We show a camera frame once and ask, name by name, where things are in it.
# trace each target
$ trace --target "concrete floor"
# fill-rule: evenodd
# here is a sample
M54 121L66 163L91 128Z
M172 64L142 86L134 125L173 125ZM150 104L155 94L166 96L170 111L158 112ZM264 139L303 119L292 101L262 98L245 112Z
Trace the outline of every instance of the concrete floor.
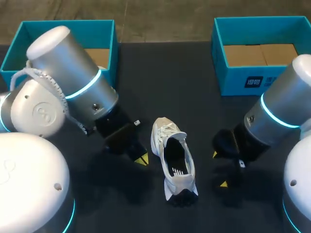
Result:
M304 15L310 0L0 0L0 44L23 20L114 19L121 42L210 40L214 17Z

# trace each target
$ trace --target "cyan led light ring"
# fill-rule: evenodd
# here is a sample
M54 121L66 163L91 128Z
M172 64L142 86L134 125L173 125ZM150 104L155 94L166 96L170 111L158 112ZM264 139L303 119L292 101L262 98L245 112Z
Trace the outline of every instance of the cyan led light ring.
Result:
M263 101L263 94L260 98L260 102L261 102L261 105L262 105L262 108L265 110L265 112L274 120L276 121L277 123L285 126L285 127L288 127L288 128L299 128L300 126L299 125L290 125L290 124L287 124L285 123L284 121L280 120L279 118L277 118L275 115L273 115L270 110L267 108L267 106L265 105L264 101Z
M73 220L75 208L76 208L76 201L75 201L75 199L74 199L74 200L73 200L73 210L72 210L71 218L70 218L70 220L69 220L69 222L68 222L68 224L67 224L67 227L64 229L64 231L63 231L62 233L65 233L65 232L68 230L68 228L70 227L71 222L72 222L72 220Z
M98 70L97 74L95 75L95 77L83 88L81 88L79 91L73 93L72 95L66 96L66 99L72 99L78 95L80 95L81 93L85 92L86 90L88 90L101 76L102 74L102 70Z
M5 125L4 125L4 123L3 123L2 116L1 116L1 109L2 109L2 105L3 105L4 101L5 101L5 99L8 98L8 96L9 96L10 94L11 94L11 93L7 94L7 95L1 100L1 102L0 102L0 122L1 122L1 125L4 127L4 129L5 129L7 132L9 132L9 133L10 133L11 131L9 131L8 128L6 128Z
M284 200L283 200L283 208L284 208L284 212L289 220L289 222L291 223L291 225L295 228L295 230L298 232L298 233L302 233L300 230L298 230L298 228L293 224L293 222L291 221L290 217L288 216L288 213L285 209L285 204L284 204Z

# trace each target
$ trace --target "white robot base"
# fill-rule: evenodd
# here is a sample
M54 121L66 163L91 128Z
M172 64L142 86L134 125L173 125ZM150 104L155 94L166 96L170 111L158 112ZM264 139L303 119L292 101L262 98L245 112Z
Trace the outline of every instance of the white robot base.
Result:
M287 157L284 169L283 215L287 233L311 229L311 136L299 141Z
M0 134L0 233L70 233L76 203L67 163L49 141Z

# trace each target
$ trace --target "shoe insole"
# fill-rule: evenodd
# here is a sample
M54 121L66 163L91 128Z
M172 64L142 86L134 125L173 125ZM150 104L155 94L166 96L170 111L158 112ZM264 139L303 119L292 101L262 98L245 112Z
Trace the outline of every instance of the shoe insole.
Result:
M168 139L164 148L164 159L171 176L188 174L185 163L185 150L177 139Z

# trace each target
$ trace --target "shoe tongue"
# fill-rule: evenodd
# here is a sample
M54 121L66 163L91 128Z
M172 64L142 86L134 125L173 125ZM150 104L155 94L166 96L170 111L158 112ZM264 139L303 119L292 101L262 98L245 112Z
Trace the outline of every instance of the shoe tongue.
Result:
M168 137L166 137L166 138L164 139L163 145L164 145L164 147L166 147L167 141L168 141L168 139L170 139L170 138L175 138L175 139L177 139L178 141L182 141L182 140L184 140L186 137L187 137L187 134L186 134L185 132L173 133L173 134L169 135Z

